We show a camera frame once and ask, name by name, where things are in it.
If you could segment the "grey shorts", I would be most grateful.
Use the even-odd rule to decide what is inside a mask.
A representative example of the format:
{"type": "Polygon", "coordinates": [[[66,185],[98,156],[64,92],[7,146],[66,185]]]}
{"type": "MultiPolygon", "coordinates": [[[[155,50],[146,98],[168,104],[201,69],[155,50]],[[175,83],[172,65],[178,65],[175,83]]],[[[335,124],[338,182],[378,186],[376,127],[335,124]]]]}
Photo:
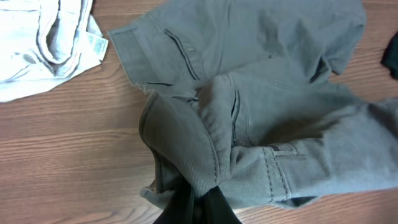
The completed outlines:
{"type": "Polygon", "coordinates": [[[233,208],[298,208],[397,187],[397,100],[331,83],[364,32],[358,0],[168,1],[109,37],[149,93],[139,122],[164,208],[187,181],[233,208]]]}

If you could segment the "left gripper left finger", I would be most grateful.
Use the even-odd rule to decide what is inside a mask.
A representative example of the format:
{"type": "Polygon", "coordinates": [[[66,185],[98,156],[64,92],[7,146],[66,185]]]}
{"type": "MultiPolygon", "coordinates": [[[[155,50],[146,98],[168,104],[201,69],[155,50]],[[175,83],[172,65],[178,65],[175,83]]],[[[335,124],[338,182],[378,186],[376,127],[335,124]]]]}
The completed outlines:
{"type": "Polygon", "coordinates": [[[154,224],[192,224],[194,205],[192,186],[183,180],[154,224]]]}

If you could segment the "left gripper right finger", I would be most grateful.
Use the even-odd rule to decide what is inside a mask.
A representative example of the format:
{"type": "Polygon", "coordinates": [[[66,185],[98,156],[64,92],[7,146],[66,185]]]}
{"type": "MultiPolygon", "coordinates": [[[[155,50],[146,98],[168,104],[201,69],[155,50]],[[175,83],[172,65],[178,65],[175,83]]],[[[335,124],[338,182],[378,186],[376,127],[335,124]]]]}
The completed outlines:
{"type": "Polygon", "coordinates": [[[200,224],[241,224],[219,187],[209,190],[198,202],[200,224]]]}

